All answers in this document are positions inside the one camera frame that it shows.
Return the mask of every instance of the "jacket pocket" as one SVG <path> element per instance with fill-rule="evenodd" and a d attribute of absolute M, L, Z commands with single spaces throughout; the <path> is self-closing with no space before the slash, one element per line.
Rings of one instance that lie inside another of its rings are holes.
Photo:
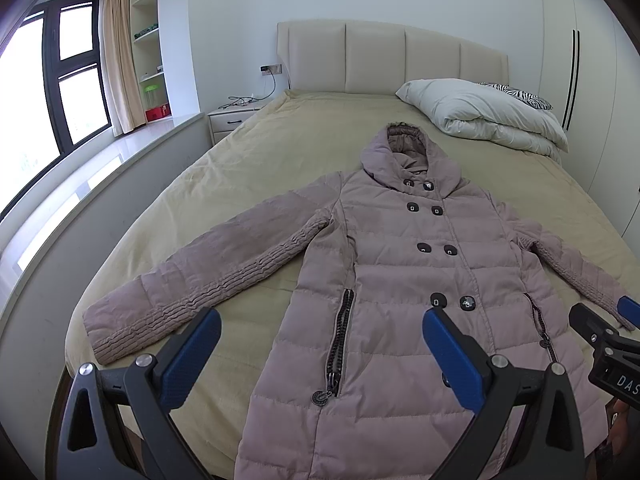
<path fill-rule="evenodd" d="M 540 346 L 542 348 L 546 348 L 549 352 L 549 357 L 551 358 L 552 363 L 558 362 L 558 357 L 556 356 L 556 351 L 554 350 L 553 343 L 551 342 L 551 338 L 549 334 L 546 332 L 546 324 L 545 319 L 542 317 L 542 311 L 540 308 L 534 303 L 532 297 L 525 293 L 525 296 L 529 300 L 531 304 L 531 317 L 533 318 L 533 323 L 536 326 L 536 330 L 540 335 Z"/>
<path fill-rule="evenodd" d="M 311 400 L 317 406 L 324 406 L 329 397 L 337 397 L 342 378 L 342 366 L 344 363 L 344 345 L 347 339 L 347 327 L 351 315 L 351 307 L 355 292 L 350 288 L 344 290 L 342 304 L 335 322 L 334 338 L 332 340 L 329 357 L 326 360 L 326 389 L 315 392 Z"/>

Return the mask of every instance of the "nightstand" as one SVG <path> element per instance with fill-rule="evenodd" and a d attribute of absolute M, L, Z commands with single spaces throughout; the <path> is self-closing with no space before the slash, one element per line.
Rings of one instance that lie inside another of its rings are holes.
<path fill-rule="evenodd" d="M 217 144 L 228 134 L 262 109 L 263 104 L 251 103 L 247 106 L 230 106 L 224 110 L 208 113 L 211 142 Z"/>

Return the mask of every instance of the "wardrobe handle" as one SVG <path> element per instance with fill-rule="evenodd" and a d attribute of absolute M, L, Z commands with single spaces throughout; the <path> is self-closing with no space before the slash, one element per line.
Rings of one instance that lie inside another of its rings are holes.
<path fill-rule="evenodd" d="M 575 60 L 575 81 L 574 81 L 574 98 L 571 101 L 571 110 L 569 111 L 569 120 L 566 122 L 566 129 L 569 129 L 569 126 L 571 125 L 571 117 L 574 114 L 574 105 L 575 105 L 575 94 L 578 91 L 578 74 L 580 73 L 580 31 L 577 31 L 577 37 L 578 37 L 578 55 L 577 58 Z"/>
<path fill-rule="evenodd" d="M 564 117 L 562 118 L 562 127 L 566 124 L 566 115 L 569 111 L 569 102 L 571 102 L 571 90 L 574 86 L 574 69 L 575 69 L 575 29 L 574 29 L 574 51 L 571 54 L 571 80 L 569 81 L 569 92 L 566 96 L 566 105 L 564 106 Z"/>

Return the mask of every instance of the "metal screw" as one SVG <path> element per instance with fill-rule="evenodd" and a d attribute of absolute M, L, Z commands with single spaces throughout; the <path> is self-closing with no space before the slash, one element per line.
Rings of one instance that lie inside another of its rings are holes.
<path fill-rule="evenodd" d="M 564 374 L 564 367 L 560 363 L 553 363 L 551 365 L 551 371 L 553 373 L 555 373 L 556 375 L 563 375 Z"/>
<path fill-rule="evenodd" d="M 496 368 L 506 368 L 509 364 L 509 360 L 500 354 L 496 354 L 491 357 L 491 362 Z"/>
<path fill-rule="evenodd" d="M 153 360 L 154 360 L 154 358 L 153 358 L 152 355 L 141 354 L 138 357 L 136 357 L 136 364 L 140 368 L 144 368 L 145 366 L 149 366 L 153 362 Z"/>
<path fill-rule="evenodd" d="M 80 372 L 80 375 L 89 375 L 94 371 L 94 366 L 91 363 L 84 363 L 78 371 Z"/>

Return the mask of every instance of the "window frame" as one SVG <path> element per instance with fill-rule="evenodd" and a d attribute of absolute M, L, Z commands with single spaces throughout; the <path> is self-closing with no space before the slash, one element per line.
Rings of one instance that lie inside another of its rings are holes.
<path fill-rule="evenodd" d="M 82 146 L 88 140 L 93 139 L 107 128 L 111 127 L 111 118 L 107 108 L 107 99 L 104 94 L 104 83 L 102 81 L 102 65 L 100 63 L 100 42 L 98 39 L 98 12 L 100 0 L 49 0 L 34 6 L 29 12 L 20 27 L 36 20 L 43 20 L 42 23 L 42 79 L 44 82 L 44 95 L 49 112 L 49 121 L 53 136 L 58 146 L 60 154 L 51 161 L 43 170 L 34 176 L 27 184 L 12 198 L 12 200 L 0 212 L 0 222 L 8 215 L 9 211 L 18 201 L 47 174 L 55 165 L 60 163 L 67 155 Z M 93 48 L 80 54 L 60 59 L 60 13 L 62 9 L 78 4 L 92 5 L 92 44 Z M 104 105 L 107 123 L 90 133 L 74 144 L 71 139 L 68 124 L 66 122 L 65 110 L 60 94 L 60 77 L 76 75 L 85 70 L 98 69 L 98 81 L 100 82 L 100 93 L 102 94 L 102 104 Z"/>

